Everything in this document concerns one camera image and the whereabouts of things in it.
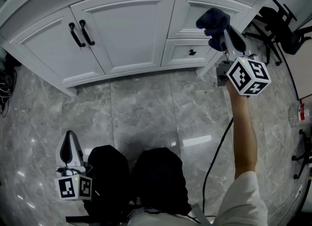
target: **black pants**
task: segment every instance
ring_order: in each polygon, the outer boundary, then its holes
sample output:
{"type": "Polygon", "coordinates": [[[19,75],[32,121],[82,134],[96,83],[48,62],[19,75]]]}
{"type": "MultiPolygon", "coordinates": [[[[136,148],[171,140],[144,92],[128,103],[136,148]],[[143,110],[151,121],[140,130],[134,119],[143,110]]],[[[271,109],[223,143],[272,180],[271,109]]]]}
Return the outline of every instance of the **black pants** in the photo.
{"type": "Polygon", "coordinates": [[[187,215],[188,204],[182,161],[168,148],[144,151],[130,175],[127,159],[112,146],[96,147],[88,162],[93,178],[92,201],[84,207],[103,225],[116,225],[133,209],[129,201],[169,214],[187,215]]]}

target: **cabinet handle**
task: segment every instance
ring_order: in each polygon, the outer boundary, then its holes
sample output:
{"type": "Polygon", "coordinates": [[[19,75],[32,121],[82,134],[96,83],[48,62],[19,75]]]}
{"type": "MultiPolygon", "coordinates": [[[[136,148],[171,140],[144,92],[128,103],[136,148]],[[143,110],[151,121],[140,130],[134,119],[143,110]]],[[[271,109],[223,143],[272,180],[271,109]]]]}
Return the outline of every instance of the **cabinet handle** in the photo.
{"type": "Polygon", "coordinates": [[[190,50],[189,56],[194,56],[197,52],[194,51],[193,49],[190,50]]]}
{"type": "Polygon", "coordinates": [[[84,47],[86,44],[85,43],[81,43],[79,41],[78,37],[76,36],[75,32],[74,32],[75,24],[73,22],[71,22],[68,26],[70,27],[70,33],[72,34],[72,36],[73,36],[75,42],[78,44],[78,46],[80,48],[84,47]]]}
{"type": "Polygon", "coordinates": [[[89,45],[94,45],[95,42],[94,41],[91,41],[89,36],[88,36],[88,33],[86,32],[86,30],[84,29],[84,26],[86,25],[86,21],[85,20],[80,20],[79,21],[79,24],[81,26],[81,30],[82,30],[82,33],[83,33],[83,36],[84,38],[86,39],[86,41],[88,42],[89,45]]]}

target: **marble floor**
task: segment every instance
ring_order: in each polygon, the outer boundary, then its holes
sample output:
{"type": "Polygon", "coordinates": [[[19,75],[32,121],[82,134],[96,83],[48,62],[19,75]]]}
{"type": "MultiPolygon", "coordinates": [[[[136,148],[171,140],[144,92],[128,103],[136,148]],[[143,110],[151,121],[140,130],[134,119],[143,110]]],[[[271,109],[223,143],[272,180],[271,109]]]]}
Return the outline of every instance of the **marble floor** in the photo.
{"type": "MultiPolygon", "coordinates": [[[[265,60],[265,47],[248,39],[265,60]]],[[[298,128],[288,123],[297,104],[285,64],[268,66],[272,84],[250,98],[258,139],[257,175],[269,210],[269,225],[286,225],[302,195],[308,170],[293,175],[303,150],[298,128]]],[[[84,154],[101,145],[121,151],[132,167],[143,150],[168,147],[183,161],[191,204],[202,201],[202,185],[219,141],[232,117],[229,95],[216,85],[215,67],[203,78],[194,69],[116,78],[80,86],[68,97],[21,66],[10,110],[0,119],[0,216],[7,225],[66,225],[65,216],[86,215],[83,203],[58,199],[55,149],[67,130],[84,154]],[[195,138],[202,143],[195,144],[195,138]]],[[[206,185],[206,213],[216,215],[234,180],[233,134],[229,132],[206,185]]]]}

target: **shirt sleeve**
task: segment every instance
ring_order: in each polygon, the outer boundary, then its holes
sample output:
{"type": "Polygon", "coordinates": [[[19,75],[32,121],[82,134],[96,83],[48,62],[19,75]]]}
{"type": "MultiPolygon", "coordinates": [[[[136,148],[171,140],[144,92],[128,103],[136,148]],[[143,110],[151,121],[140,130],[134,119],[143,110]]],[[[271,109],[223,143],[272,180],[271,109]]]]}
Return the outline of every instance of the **shirt sleeve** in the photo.
{"type": "Polygon", "coordinates": [[[241,174],[226,192],[214,226],[266,226],[268,210],[260,198],[254,171],[241,174]]]}

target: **drawer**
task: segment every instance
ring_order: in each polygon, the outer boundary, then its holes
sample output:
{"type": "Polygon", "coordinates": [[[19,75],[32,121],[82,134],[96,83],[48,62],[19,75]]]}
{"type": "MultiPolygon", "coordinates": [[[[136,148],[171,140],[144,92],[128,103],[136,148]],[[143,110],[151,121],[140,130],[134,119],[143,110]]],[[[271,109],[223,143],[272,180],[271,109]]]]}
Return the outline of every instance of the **drawer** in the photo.
{"type": "Polygon", "coordinates": [[[205,64],[214,56],[211,49],[207,39],[167,39],[161,65],[205,64]]]}
{"type": "Polygon", "coordinates": [[[168,38],[206,39],[204,29],[198,29],[196,21],[213,7],[227,13],[233,27],[237,27],[251,9],[234,0],[175,0],[168,38]]]}

